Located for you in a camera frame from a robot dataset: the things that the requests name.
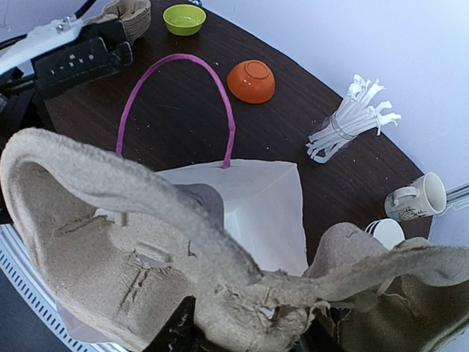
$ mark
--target white wall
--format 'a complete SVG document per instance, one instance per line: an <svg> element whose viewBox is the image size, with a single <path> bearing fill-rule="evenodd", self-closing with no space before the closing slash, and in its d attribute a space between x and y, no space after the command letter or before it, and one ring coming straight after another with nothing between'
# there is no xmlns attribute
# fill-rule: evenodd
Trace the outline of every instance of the white wall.
<svg viewBox="0 0 469 352"><path fill-rule="evenodd" d="M387 90L377 98L391 100L403 116L385 134L446 188L469 182L469 1L202 2L340 95L354 73L379 78ZM466 208L436 218L431 240L469 246L468 215ZM445 351L466 352L468 345L464 334Z"/></svg>

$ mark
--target white cup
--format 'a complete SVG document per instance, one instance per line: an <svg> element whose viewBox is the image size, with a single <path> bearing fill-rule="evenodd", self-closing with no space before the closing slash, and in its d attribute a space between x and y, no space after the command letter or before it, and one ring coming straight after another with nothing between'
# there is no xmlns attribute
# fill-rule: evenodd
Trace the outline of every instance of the white cup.
<svg viewBox="0 0 469 352"><path fill-rule="evenodd" d="M393 219L373 221L366 227L365 232L376 238L389 251L405 240L401 225Z"/></svg>
<svg viewBox="0 0 469 352"><path fill-rule="evenodd" d="M446 208L445 186L434 172L429 172L389 194L384 208L388 217L397 221L442 213Z"/></svg>

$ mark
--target pink handle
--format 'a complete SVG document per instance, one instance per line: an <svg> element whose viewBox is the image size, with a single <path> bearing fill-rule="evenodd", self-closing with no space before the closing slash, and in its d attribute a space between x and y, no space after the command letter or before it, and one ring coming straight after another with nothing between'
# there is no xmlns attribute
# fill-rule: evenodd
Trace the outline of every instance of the pink handle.
<svg viewBox="0 0 469 352"><path fill-rule="evenodd" d="M226 94L226 90L223 87L223 83L221 83L220 77L216 74L216 72L202 59L197 56L190 55L190 54L172 54L168 55L161 60L158 60L155 64L153 64L145 74L139 79L137 84L132 89L132 92L125 104L124 112L120 118L120 125L119 125L119 133L117 135L117 143L116 143L116 154L118 156L122 156L122 148L124 144L124 134L125 134L125 125L127 123L127 118L129 117L130 109L132 108L133 102L139 93L141 86L145 83L145 81L162 65L166 64L167 62L177 61L177 60L189 60L195 62L196 64L201 65L208 73L212 76L215 84L217 85L218 91L221 94L221 98L225 104L226 114L228 115L228 129L229 129L229 138L228 138L228 145L226 146L226 153L225 159L223 161L223 169L228 169L231 166L231 158L232 158L232 151L233 145L235 144L235 132L236 132L236 125L235 119L233 117L233 110L232 106L229 102L228 95Z"/></svg>

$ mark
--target green bowl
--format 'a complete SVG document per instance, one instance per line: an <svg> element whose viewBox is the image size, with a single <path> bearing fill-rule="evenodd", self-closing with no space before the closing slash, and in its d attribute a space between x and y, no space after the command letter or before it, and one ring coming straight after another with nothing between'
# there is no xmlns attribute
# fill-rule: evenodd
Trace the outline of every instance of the green bowl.
<svg viewBox="0 0 469 352"><path fill-rule="evenodd" d="M187 37L200 31L207 15L200 7L181 4L168 7L163 13L163 19L172 34Z"/></svg>

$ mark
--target dark wooden table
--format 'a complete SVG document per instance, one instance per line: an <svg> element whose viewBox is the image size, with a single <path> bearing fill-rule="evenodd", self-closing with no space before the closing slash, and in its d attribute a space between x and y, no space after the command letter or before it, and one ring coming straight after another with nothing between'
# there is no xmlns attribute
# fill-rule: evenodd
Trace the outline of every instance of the dark wooden table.
<svg viewBox="0 0 469 352"><path fill-rule="evenodd" d="M195 54L223 81L238 62L266 62L277 83L271 101L248 105L230 95L237 123L233 156L298 165L310 261L330 226L350 221L365 227L385 217L386 194L422 175L387 137L375 136L376 131L360 135L327 164L313 162L306 155L306 137L337 109L341 98L276 49L210 12L198 35L169 34L162 14L174 3L152 1L152 25L135 43L135 62L128 69L47 103L58 132L114 150L130 91L165 55ZM155 72L141 89L128 120L124 156L154 171L217 161L224 156L227 136L224 105L210 75L194 63L173 62ZM427 237L429 226L429 218L403 224L408 238Z"/></svg>

